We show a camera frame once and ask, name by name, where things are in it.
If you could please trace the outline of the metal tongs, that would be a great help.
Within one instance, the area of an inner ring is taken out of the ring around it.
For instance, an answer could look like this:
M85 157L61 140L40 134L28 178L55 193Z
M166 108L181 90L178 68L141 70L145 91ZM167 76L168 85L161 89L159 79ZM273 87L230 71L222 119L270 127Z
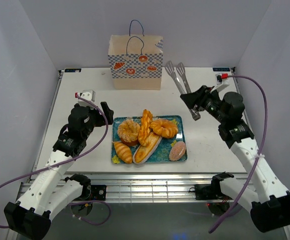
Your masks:
M164 68L172 78L181 95L192 92L186 77L185 66L182 62L178 63L175 69L173 63L169 60L166 62Z

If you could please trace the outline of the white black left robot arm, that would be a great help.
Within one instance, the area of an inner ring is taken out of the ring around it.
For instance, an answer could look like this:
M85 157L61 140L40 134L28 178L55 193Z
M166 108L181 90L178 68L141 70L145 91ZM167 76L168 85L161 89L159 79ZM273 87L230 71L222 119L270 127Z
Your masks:
M90 179L77 173L66 177L65 185L59 190L55 188L74 161L82 156L94 128L113 124L113 110L105 101L100 105L102 111L90 103L74 105L45 168L38 172L34 182L15 203L5 206L4 214L11 230L31 240L41 240L63 208L75 199L85 200L91 195Z

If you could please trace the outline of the twisted bread stick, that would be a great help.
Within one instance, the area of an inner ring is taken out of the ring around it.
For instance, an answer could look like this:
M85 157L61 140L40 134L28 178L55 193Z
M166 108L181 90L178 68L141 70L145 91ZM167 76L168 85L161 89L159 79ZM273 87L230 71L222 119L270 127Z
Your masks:
M151 132L150 125L153 121L153 114L147 110L144 109L141 117L141 125L138 132L137 140L140 143L141 146L147 147L149 144L149 134Z

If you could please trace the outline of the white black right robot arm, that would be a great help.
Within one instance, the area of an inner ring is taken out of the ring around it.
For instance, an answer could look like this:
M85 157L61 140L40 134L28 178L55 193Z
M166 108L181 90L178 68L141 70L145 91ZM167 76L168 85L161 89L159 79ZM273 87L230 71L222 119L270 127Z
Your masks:
M220 123L221 139L248 173L246 182L255 188L244 188L233 174L223 172L212 178L211 194L217 199L232 198L249 212L262 233L290 225L290 191L260 153L254 134L243 120L243 97L230 91L220 99L216 90L204 85L180 98L190 110L203 109Z

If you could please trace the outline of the twisted ring doughnut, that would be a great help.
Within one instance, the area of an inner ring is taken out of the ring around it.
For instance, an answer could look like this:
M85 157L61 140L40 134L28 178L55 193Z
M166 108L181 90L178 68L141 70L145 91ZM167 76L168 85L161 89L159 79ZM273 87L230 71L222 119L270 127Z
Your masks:
M156 135L166 139L171 139L178 133L177 125L172 121L163 118L153 121L150 124L150 128Z

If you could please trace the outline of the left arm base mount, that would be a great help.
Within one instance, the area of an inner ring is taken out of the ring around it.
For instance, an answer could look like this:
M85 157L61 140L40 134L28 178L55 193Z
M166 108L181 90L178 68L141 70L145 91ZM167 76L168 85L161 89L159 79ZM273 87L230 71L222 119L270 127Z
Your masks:
M89 188L90 194L88 200L105 201L107 194L106 185L91 185Z

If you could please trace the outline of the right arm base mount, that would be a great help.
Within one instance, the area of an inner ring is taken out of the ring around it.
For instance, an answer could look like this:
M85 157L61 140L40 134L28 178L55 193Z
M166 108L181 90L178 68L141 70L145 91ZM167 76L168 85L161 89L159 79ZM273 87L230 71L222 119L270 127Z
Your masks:
M188 190L189 193L195 195L196 200L217 200L218 197L212 190L211 185L207 184L195 184Z

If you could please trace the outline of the checkered paper bag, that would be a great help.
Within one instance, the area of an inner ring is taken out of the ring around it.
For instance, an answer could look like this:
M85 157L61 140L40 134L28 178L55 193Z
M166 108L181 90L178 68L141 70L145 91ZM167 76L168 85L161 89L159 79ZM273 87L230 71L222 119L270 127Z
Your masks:
M112 35L108 62L117 90L160 90L164 39L159 35Z

